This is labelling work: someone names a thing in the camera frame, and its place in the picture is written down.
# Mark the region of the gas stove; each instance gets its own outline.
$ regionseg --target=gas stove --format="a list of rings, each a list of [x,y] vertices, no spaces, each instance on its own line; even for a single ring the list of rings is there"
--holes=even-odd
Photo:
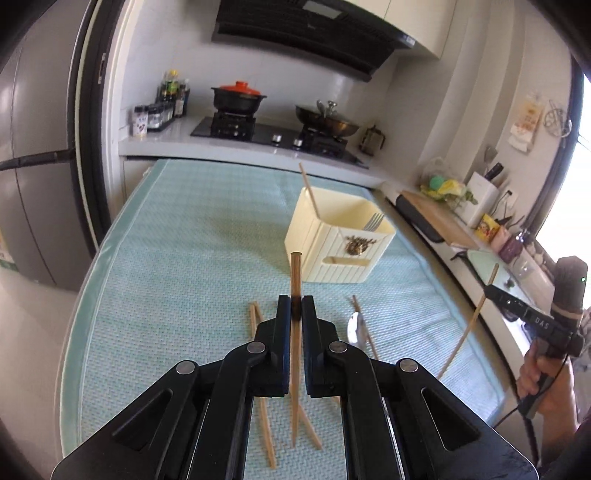
[[[191,133],[192,137],[224,138],[270,147],[301,151],[333,160],[369,168],[346,150],[344,138],[303,128],[301,131],[258,123],[253,116],[229,115],[216,112],[205,117]]]

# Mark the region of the hand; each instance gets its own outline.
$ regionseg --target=hand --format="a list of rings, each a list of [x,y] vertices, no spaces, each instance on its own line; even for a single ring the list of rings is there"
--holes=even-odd
[[[519,369],[519,378],[517,379],[517,393],[520,398],[527,395],[536,395],[538,393],[538,380],[540,375],[545,373],[551,377],[556,377],[563,359],[548,358],[541,356],[536,359],[538,352],[538,343],[534,340],[530,349],[525,354],[524,364]],[[538,412],[547,416],[565,411],[576,410],[574,403],[574,376],[573,367],[570,360],[564,364],[560,375],[556,378],[550,389],[542,398]]]

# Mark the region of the black pot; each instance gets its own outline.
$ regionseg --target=black pot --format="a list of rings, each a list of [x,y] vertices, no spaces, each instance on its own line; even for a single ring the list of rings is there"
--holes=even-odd
[[[212,90],[213,106],[217,111],[234,115],[254,115],[263,98],[267,98],[266,95],[252,95],[217,87],[212,87]]]
[[[331,102],[330,111],[320,112],[320,110],[313,106],[295,106],[295,115],[297,119],[307,128],[313,128],[327,135],[333,137],[348,137],[353,135],[358,129],[359,125],[342,116],[341,114],[332,110],[336,106]]]

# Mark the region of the cream utensil holder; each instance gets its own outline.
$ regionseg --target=cream utensil holder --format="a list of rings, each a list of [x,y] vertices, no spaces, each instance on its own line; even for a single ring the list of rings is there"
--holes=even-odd
[[[396,229],[388,218],[375,232],[363,227],[376,204],[356,195],[312,187],[319,217],[310,194],[303,188],[285,237],[287,258],[301,252],[303,281],[361,283],[394,238]]]

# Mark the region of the fork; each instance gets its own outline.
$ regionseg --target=fork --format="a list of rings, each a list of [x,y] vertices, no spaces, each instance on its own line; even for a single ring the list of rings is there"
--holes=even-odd
[[[363,231],[375,232],[379,228],[379,226],[381,225],[382,220],[384,220],[383,213],[374,213],[371,216],[371,218],[369,219],[369,222],[367,222],[365,224],[365,226],[363,227]]]

